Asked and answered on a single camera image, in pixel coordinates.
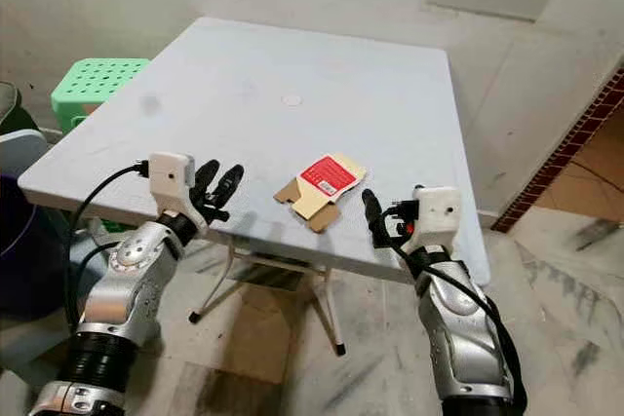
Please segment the red and tan cardboard package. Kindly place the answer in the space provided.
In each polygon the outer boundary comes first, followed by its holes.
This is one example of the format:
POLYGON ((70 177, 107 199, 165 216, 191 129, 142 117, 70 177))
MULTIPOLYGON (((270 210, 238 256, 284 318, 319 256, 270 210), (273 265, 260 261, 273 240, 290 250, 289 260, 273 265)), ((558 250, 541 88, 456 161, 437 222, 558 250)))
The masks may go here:
POLYGON ((325 233, 340 216, 337 202, 361 183, 369 171, 342 153, 322 155, 273 195, 291 209, 313 233, 325 233))

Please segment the purple rubbish bin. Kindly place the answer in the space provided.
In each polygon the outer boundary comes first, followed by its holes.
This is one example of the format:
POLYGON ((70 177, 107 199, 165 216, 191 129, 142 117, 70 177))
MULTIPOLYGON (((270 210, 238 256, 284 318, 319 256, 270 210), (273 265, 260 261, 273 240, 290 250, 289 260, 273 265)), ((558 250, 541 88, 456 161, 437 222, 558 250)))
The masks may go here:
POLYGON ((1 175, 0 317, 37 320, 62 308, 62 238, 44 208, 1 175))

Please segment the white folding table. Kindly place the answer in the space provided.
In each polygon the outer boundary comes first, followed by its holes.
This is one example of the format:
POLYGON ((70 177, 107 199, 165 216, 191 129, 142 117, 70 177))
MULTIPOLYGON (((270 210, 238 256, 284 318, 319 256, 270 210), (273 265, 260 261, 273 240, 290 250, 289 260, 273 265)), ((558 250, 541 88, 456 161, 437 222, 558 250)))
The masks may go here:
POLYGON ((313 233, 275 194, 326 154, 366 168, 382 203, 415 185, 462 194, 454 251, 477 285, 490 266, 449 55, 347 36, 201 17, 79 127, 19 176, 31 203, 72 210, 110 174, 155 152, 241 164, 245 174, 215 237, 237 246, 410 283, 401 260, 375 250, 360 190, 313 233))

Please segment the green plastic stool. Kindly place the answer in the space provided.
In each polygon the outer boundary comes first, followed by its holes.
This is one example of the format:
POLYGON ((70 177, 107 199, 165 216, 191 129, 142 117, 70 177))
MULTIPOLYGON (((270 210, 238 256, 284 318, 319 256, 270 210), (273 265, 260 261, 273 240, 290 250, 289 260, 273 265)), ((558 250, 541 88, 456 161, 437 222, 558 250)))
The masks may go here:
POLYGON ((148 63, 148 58, 94 57, 75 61, 50 94, 59 130, 74 131, 148 63))

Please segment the brown brick edging strip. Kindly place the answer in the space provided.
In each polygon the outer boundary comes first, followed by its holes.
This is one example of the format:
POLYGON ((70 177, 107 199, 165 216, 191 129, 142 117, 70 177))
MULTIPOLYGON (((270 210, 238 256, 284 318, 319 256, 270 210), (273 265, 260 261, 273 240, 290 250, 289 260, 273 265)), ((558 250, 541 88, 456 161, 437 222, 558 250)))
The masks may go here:
POLYGON ((544 159, 516 198, 487 228, 491 232, 511 232, 518 220, 547 193, 550 185, 573 163, 576 154, 605 126, 612 114, 624 107, 624 58, 602 82, 590 103, 581 110, 556 147, 544 159))

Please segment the light blue small chair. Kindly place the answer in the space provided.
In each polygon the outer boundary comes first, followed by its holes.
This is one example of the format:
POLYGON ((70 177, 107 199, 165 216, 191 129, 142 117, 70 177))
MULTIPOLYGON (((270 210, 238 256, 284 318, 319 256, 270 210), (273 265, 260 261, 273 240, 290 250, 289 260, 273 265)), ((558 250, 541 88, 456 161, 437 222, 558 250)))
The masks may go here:
MULTIPOLYGON (((42 132, 23 130, 5 132, 0 138, 1 175, 19 176, 48 152, 50 144, 42 132)), ((59 211, 44 208, 53 221, 63 243, 65 220, 59 211)), ((62 259, 65 260, 65 246, 62 259)), ((1 318, 1 367, 10 370, 30 385, 40 388, 57 376, 58 366, 40 359, 68 337, 68 327, 62 308, 37 320, 5 320, 1 318)))

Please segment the dark green leather sofa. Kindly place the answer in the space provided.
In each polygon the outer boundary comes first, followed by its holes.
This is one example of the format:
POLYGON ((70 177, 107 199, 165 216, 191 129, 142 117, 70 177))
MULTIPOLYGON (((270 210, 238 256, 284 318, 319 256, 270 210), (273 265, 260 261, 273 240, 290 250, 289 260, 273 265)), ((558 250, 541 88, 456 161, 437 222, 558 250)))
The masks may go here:
POLYGON ((39 131, 31 114, 22 107, 22 94, 17 86, 0 82, 0 134, 23 130, 39 131))

